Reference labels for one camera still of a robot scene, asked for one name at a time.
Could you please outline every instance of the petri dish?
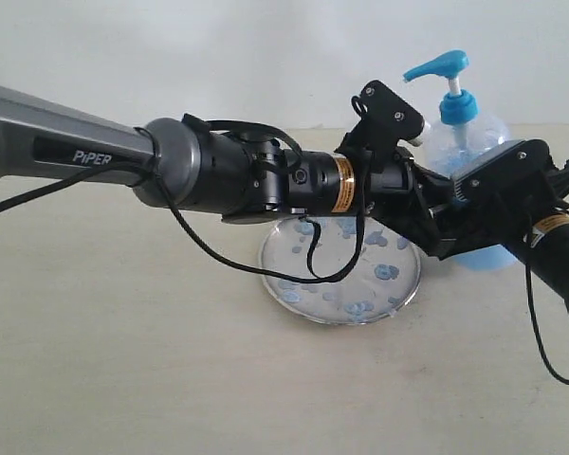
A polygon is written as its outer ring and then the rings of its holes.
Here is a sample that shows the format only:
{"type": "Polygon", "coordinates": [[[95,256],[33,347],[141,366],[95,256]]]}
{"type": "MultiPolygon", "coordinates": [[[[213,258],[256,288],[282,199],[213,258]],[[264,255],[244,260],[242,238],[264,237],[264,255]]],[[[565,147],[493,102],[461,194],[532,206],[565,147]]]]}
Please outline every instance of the petri dish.
{"type": "MultiPolygon", "coordinates": [[[[350,260],[356,220],[313,218],[321,224],[314,271],[331,275],[350,260]]],[[[262,277],[269,294],[288,310],[324,324],[357,325],[393,316],[417,292],[421,262],[416,246],[375,220],[367,219],[362,253],[355,269],[340,282],[300,284],[262,277]]],[[[294,277],[312,278],[306,254],[314,228],[298,219],[276,224],[259,251],[259,266],[294,277]]]]}

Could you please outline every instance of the hand sanitizer bottle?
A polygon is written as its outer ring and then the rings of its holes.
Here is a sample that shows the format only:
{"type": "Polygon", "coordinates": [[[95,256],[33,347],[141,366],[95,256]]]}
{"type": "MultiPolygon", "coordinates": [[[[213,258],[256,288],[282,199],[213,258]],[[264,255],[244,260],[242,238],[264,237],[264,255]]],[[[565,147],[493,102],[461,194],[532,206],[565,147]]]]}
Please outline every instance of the hand sanitizer bottle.
{"type": "MultiPolygon", "coordinates": [[[[468,65],[466,52],[452,50],[404,74],[406,82],[429,74],[449,82],[449,93],[439,106],[440,120],[432,124],[424,141],[428,167],[445,176],[509,140],[510,136],[503,121],[479,111],[474,96],[461,88],[459,73],[468,65]]],[[[496,270],[516,262],[503,246],[463,253],[453,260],[472,270],[496,270]]]]}

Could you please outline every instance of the robotic arm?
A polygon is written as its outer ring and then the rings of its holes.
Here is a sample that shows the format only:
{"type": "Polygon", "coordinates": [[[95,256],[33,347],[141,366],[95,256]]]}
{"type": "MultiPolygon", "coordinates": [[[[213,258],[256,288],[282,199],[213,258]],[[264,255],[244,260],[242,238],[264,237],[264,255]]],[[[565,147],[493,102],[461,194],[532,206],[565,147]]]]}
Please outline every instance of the robotic arm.
{"type": "Polygon", "coordinates": [[[129,186],[151,207],[233,224],[366,215],[439,259],[502,244],[569,312],[569,161],[559,169],[545,142],[517,140],[445,177],[399,145],[427,127],[407,102],[379,81],[352,101],[360,120],[331,154],[257,123],[186,115],[128,128],[0,86],[0,178],[98,168],[89,180],[129,186]]]}

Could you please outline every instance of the table surface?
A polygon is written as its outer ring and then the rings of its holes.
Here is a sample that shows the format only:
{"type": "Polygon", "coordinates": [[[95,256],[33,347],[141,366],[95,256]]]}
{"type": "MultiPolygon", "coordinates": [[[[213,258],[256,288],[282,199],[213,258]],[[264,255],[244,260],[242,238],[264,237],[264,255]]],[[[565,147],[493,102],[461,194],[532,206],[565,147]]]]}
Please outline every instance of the table surface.
{"type": "MultiPolygon", "coordinates": [[[[569,158],[569,126],[514,131],[569,158]]],[[[293,133],[309,150],[341,136],[293,133]]],[[[41,183],[4,179],[0,199],[41,183]]],[[[249,264],[270,228],[189,217],[249,264]]],[[[523,268],[423,267],[394,318],[327,327],[128,189],[82,184],[0,215],[0,454],[569,454],[569,387],[541,364],[523,268]]],[[[569,375],[569,318],[536,292],[569,375]]]]}

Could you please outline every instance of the white wall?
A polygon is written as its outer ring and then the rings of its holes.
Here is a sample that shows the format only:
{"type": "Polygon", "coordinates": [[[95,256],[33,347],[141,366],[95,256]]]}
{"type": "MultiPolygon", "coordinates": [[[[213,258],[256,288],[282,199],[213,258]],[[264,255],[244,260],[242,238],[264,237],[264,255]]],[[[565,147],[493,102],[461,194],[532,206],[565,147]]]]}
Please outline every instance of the white wall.
{"type": "Polygon", "coordinates": [[[432,118],[445,81],[401,75],[455,47],[485,108],[569,122],[569,0],[0,0],[0,83],[126,123],[348,126],[370,79],[432,118]]]}

